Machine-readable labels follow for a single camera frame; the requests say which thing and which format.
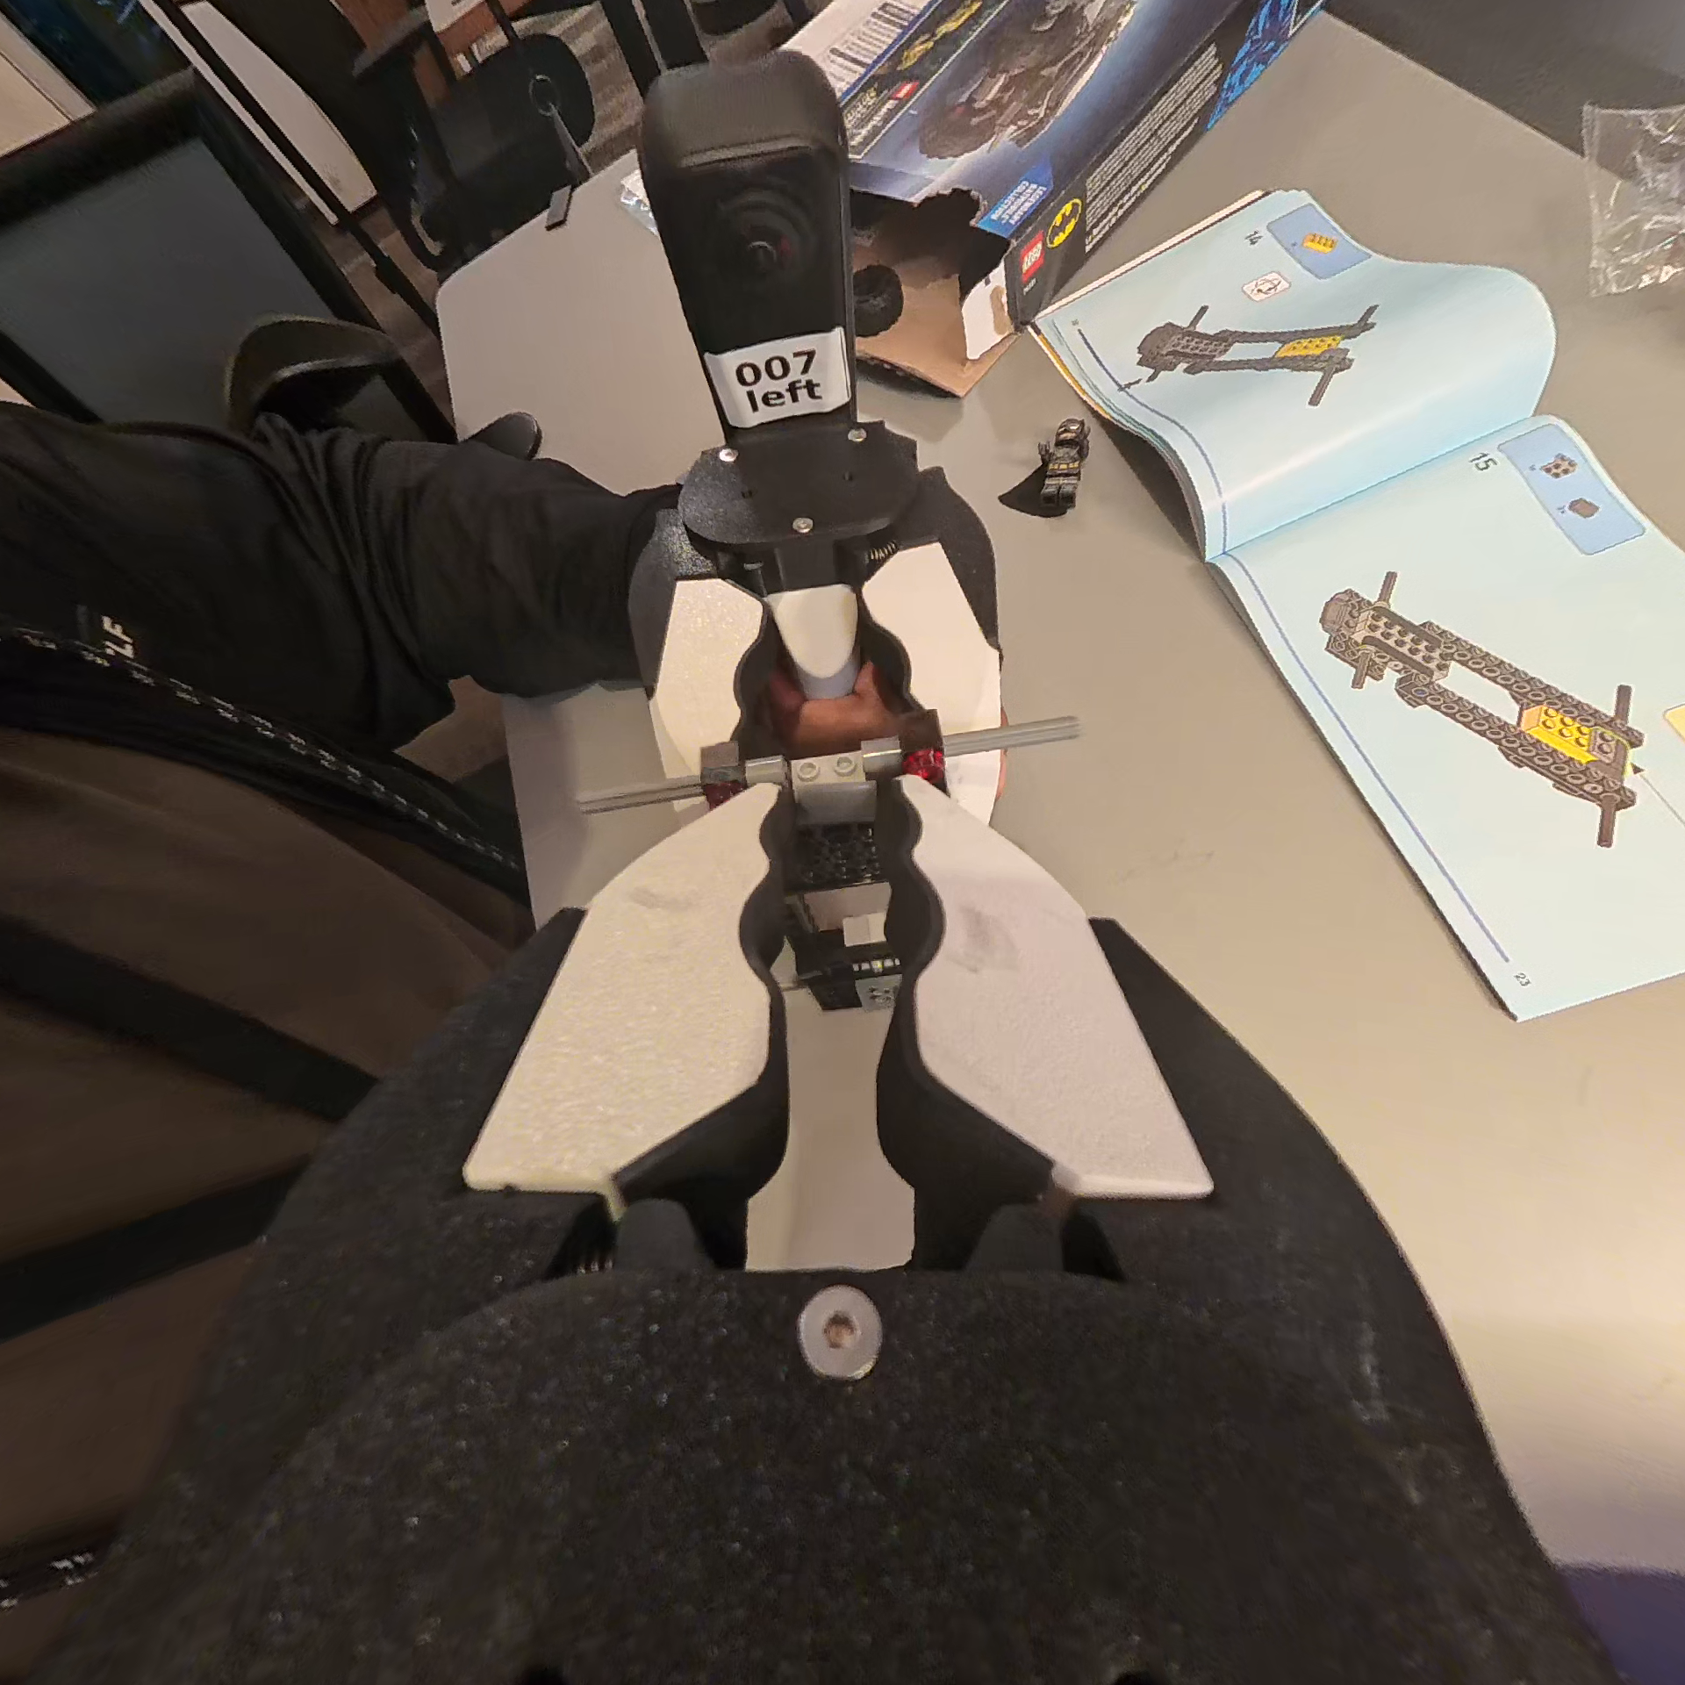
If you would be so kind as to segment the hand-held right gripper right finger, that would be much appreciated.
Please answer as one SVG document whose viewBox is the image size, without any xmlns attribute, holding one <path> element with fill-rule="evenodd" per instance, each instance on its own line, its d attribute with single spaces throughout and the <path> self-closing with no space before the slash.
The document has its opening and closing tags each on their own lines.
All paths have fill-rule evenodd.
<svg viewBox="0 0 1685 1685">
<path fill-rule="evenodd" d="M 900 965 L 876 1139 L 916 1219 L 1043 1196 L 1201 1202 L 1216 1187 L 1081 904 L 950 794 L 899 776 L 876 852 Z"/>
</svg>

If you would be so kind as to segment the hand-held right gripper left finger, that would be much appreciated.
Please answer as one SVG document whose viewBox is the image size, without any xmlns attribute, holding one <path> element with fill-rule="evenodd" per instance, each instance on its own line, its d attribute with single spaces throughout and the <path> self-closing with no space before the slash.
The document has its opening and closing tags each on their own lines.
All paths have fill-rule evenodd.
<svg viewBox="0 0 1685 1685">
<path fill-rule="evenodd" d="M 461 1167 L 474 1192 L 733 1211 L 787 1153 L 780 857 L 795 801 L 750 786 L 596 894 Z"/>
</svg>

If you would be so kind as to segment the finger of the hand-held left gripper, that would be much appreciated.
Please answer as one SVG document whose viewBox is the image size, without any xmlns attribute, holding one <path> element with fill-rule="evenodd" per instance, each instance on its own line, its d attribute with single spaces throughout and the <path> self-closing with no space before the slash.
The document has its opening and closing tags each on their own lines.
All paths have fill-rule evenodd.
<svg viewBox="0 0 1685 1685">
<path fill-rule="evenodd" d="M 673 584 L 653 685 L 653 733 L 665 777 L 695 776 L 701 750 L 758 732 L 765 685 L 765 602 L 721 578 Z"/>
<path fill-rule="evenodd" d="M 872 657 L 890 681 L 890 655 L 904 675 L 894 680 L 904 701 L 890 732 L 904 751 L 935 750 L 969 729 L 1003 722 L 1000 657 L 988 643 L 959 576 L 938 541 L 897 550 L 861 592 L 870 631 L 889 642 Z"/>
</svg>

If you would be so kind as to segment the black toy brick model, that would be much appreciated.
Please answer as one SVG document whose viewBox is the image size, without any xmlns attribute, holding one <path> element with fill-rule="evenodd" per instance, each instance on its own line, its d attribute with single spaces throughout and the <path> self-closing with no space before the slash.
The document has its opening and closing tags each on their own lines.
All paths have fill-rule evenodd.
<svg viewBox="0 0 1685 1685">
<path fill-rule="evenodd" d="M 795 805 L 785 864 L 793 987 L 808 990 L 827 1011 L 887 1009 L 899 992 L 900 965 L 887 936 L 876 787 L 916 776 L 988 822 L 1008 750 L 1071 742 L 1078 733 L 1072 716 L 949 732 L 926 707 L 903 716 L 890 735 L 829 753 L 747 755 L 735 742 L 712 743 L 701 748 L 695 772 L 585 792 L 578 804 L 585 814 L 693 800 L 715 807 L 751 786 L 787 790 Z"/>
</svg>

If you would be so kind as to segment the person's left forearm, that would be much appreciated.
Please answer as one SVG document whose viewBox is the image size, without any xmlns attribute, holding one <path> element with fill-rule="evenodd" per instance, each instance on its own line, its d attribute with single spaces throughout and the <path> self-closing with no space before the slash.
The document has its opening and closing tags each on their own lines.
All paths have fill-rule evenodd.
<svg viewBox="0 0 1685 1685">
<path fill-rule="evenodd" d="M 477 441 L 3 405 L 3 630 L 394 750 L 460 680 L 523 699 L 631 681 L 631 573 L 678 500 Z"/>
</svg>

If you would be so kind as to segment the person's left hand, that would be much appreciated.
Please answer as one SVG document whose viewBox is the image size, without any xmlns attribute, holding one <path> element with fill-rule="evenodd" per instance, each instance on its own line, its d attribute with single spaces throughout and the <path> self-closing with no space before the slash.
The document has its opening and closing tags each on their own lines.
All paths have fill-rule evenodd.
<svg viewBox="0 0 1685 1685">
<path fill-rule="evenodd" d="M 872 664 L 858 669 L 848 694 L 831 699 L 808 698 L 779 668 L 763 690 L 761 713 L 779 751 L 790 759 L 853 751 L 867 742 L 899 738 L 899 709 L 884 696 Z"/>
</svg>

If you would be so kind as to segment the black toy minifigure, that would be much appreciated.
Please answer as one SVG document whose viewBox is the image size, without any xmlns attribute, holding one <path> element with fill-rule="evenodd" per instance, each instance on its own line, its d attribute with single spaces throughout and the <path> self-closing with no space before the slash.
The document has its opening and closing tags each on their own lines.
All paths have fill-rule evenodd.
<svg viewBox="0 0 1685 1685">
<path fill-rule="evenodd" d="M 1071 513 L 1081 492 L 1089 454 L 1089 420 L 1062 418 L 1048 439 L 1039 441 L 1039 462 L 996 500 L 1012 513 L 1059 519 Z"/>
</svg>

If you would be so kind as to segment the black office chair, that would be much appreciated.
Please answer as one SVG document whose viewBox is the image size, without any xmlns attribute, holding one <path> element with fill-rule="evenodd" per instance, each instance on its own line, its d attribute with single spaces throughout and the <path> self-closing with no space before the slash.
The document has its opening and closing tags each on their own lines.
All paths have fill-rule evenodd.
<svg viewBox="0 0 1685 1685">
<path fill-rule="evenodd" d="M 393 221 L 440 278 L 531 219 L 565 221 L 591 177 L 582 143 L 597 108 L 583 64 L 537 20 L 578 4 L 469 4 L 498 47 L 457 67 L 414 6 L 351 62 L 351 80 L 399 122 L 405 164 Z"/>
</svg>

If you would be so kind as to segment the opened cardboard toy box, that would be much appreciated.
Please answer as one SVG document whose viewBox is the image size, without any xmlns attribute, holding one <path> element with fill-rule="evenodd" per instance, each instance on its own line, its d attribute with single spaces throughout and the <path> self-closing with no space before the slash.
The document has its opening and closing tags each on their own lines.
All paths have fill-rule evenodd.
<svg viewBox="0 0 1685 1685">
<path fill-rule="evenodd" d="M 1289 45 L 1316 1 L 834 1 L 790 40 L 838 96 L 854 268 L 904 311 L 864 364 L 966 395 Z"/>
</svg>

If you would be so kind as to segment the light blue instruction booklet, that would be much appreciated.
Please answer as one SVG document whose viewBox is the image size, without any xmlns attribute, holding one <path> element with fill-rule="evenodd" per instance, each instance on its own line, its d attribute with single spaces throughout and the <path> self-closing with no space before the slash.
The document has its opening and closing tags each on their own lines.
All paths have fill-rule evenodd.
<svg viewBox="0 0 1685 1685">
<path fill-rule="evenodd" d="M 1541 411 L 1543 292 L 1251 195 L 1039 313 L 1519 1019 L 1682 968 L 1682 559 Z"/>
</svg>

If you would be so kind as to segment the clear plastic bag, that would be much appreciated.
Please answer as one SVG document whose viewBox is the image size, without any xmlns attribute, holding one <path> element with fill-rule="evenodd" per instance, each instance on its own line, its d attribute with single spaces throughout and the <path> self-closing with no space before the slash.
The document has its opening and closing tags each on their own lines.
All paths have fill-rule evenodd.
<svg viewBox="0 0 1685 1685">
<path fill-rule="evenodd" d="M 1596 299 L 1682 278 L 1682 105 L 1582 108 L 1589 290 Z"/>
</svg>

